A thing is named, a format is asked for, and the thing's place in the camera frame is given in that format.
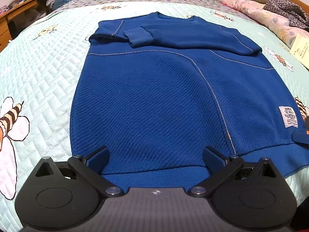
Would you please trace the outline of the blue knit sweater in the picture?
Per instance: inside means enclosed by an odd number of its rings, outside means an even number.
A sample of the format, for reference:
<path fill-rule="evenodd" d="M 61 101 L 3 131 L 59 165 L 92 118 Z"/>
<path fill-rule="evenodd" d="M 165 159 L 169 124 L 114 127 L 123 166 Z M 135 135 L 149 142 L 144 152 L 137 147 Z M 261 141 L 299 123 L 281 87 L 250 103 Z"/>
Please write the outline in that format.
<path fill-rule="evenodd" d="M 284 177 L 308 166 L 296 101 L 261 47 L 238 30 L 158 12 L 104 20 L 70 114 L 72 154 L 106 146 L 102 176 L 131 187 L 189 189 L 210 175 L 203 150 L 270 158 Z"/>

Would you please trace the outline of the yellow paper sheet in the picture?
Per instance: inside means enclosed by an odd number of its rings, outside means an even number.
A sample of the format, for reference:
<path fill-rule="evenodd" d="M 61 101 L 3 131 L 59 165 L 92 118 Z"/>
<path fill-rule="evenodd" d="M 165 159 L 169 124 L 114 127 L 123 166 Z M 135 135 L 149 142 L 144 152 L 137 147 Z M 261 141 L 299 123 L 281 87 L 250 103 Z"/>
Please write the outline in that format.
<path fill-rule="evenodd" d="M 290 49 L 290 54 L 295 57 L 305 68 L 309 69 L 309 43 L 308 37 L 298 34 Z"/>

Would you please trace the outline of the bee pattern quilted bedspread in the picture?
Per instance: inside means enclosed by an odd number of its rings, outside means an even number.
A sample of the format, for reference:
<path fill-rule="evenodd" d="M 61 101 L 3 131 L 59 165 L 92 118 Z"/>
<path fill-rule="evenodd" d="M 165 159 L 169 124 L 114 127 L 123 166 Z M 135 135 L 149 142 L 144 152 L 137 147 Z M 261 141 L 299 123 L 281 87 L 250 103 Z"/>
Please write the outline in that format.
<path fill-rule="evenodd" d="M 22 103 L 30 131 L 13 141 L 10 159 L 1 167 L 10 180 L 1 187 L 17 192 L 37 161 L 46 155 L 65 160 L 71 155 L 69 118 L 72 98 L 89 48 L 88 37 L 99 21 L 151 12 L 236 28 L 262 45 L 294 97 L 308 105 L 308 70 L 289 53 L 287 41 L 246 14 L 213 0 L 73 0 L 23 30 L 1 52 L 1 109 Z"/>

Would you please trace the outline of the floral pink pillow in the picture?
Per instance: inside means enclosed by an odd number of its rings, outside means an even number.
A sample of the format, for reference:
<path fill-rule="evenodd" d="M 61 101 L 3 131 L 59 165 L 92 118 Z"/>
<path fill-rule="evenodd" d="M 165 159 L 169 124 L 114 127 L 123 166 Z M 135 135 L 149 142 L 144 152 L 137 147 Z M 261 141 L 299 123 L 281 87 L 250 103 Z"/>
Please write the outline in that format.
<path fill-rule="evenodd" d="M 256 22 L 266 26 L 289 48 L 292 47 L 298 34 L 308 38 L 308 32 L 306 30 L 297 27 L 290 27 L 289 20 L 286 17 L 263 9 L 263 7 L 265 6 L 264 4 L 251 0 L 218 1 L 244 13 Z"/>

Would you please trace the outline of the dark patterned garment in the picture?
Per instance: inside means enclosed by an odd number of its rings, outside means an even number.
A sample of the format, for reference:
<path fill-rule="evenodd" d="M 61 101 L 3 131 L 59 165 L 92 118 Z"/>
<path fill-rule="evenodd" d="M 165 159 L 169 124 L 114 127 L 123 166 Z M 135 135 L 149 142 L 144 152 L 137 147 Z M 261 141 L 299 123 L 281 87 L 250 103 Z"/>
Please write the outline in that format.
<path fill-rule="evenodd" d="M 297 27 L 308 32 L 308 14 L 296 3 L 289 0 L 268 0 L 263 9 L 286 17 L 290 27 Z"/>

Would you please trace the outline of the wooden desk with drawers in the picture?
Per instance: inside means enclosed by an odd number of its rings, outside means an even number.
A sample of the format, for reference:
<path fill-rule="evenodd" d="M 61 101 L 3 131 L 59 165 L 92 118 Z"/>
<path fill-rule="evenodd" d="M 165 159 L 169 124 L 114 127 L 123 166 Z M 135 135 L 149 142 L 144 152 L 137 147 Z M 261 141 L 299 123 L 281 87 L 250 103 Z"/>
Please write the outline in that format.
<path fill-rule="evenodd" d="M 47 0 L 27 0 L 1 15 L 1 51 L 22 30 L 49 12 Z"/>

